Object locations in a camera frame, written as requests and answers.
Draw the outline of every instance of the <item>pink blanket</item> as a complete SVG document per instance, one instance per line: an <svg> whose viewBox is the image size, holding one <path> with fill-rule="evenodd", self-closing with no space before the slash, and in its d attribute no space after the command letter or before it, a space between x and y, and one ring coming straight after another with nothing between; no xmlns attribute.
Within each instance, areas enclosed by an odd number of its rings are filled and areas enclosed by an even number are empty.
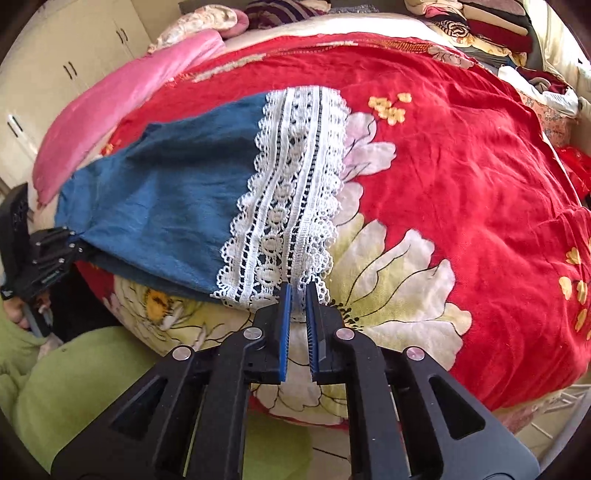
<svg viewBox="0 0 591 480"><path fill-rule="evenodd" d="M126 114L164 82L219 54L218 32L205 30L170 48L136 59L70 103L47 131L33 168L38 202L46 205L88 152Z"/></svg>

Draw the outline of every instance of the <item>cabinet handle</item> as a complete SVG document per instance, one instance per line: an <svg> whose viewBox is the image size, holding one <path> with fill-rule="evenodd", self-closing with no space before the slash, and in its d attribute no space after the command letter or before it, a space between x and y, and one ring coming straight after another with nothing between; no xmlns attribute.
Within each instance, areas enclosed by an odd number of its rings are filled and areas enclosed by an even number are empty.
<svg viewBox="0 0 591 480"><path fill-rule="evenodd" d="M14 131L12 125L10 124L10 122L6 122L6 124L8 125L8 128L12 131L12 133L14 134L15 137L18 138L18 134Z"/></svg>
<svg viewBox="0 0 591 480"><path fill-rule="evenodd" d="M72 76L72 74L70 73L70 70L68 70L68 67L66 67L65 65L62 65L62 67L64 67L64 70L66 71L66 73L68 74L68 77L70 77L70 80L74 80L74 77Z"/></svg>
<svg viewBox="0 0 591 480"><path fill-rule="evenodd" d="M18 129L19 129L21 132L24 132L24 130L23 130L23 129L22 129L22 127L21 127L21 124L20 124L20 123L18 123L17 117L15 117L14 115L11 115L10 117L11 117L12 121L14 122L14 124L15 124L15 125L18 127Z"/></svg>

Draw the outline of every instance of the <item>blue cloth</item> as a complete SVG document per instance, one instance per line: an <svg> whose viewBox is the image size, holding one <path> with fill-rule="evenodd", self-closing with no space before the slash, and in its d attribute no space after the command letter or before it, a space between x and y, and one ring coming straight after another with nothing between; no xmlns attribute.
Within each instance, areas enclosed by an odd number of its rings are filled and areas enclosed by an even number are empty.
<svg viewBox="0 0 591 480"><path fill-rule="evenodd" d="M77 171L56 226L99 248L98 266L170 294L211 300L236 202L255 173L265 94L151 124L134 144Z"/></svg>

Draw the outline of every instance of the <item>metal screw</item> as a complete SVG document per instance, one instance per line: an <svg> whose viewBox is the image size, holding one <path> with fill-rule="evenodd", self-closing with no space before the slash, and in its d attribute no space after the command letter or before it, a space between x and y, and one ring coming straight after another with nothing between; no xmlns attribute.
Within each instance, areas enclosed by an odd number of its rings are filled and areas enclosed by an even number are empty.
<svg viewBox="0 0 591 480"><path fill-rule="evenodd" d="M355 332L350 328L340 328L336 331L336 336L341 340L353 340Z"/></svg>
<svg viewBox="0 0 591 480"><path fill-rule="evenodd" d="M249 327L244 330L244 338L248 340L258 340L262 337L262 330L256 327Z"/></svg>
<svg viewBox="0 0 591 480"><path fill-rule="evenodd" d="M407 357L416 362L420 362L425 358L425 352L417 346L412 346L407 350Z"/></svg>
<svg viewBox="0 0 591 480"><path fill-rule="evenodd" d="M173 358L182 362L191 356L191 349L188 346L180 346L174 349Z"/></svg>

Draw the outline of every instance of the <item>lace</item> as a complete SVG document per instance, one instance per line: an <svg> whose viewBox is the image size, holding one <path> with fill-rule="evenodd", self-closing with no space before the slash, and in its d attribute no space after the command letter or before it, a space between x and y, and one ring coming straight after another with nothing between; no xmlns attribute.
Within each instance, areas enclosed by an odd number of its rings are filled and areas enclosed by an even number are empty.
<svg viewBox="0 0 591 480"><path fill-rule="evenodd" d="M329 301L327 248L336 235L348 113L339 92L325 87L267 94L256 173L238 200L212 297L254 311L276 302L282 282L303 302L304 286L315 281L320 301Z"/></svg>

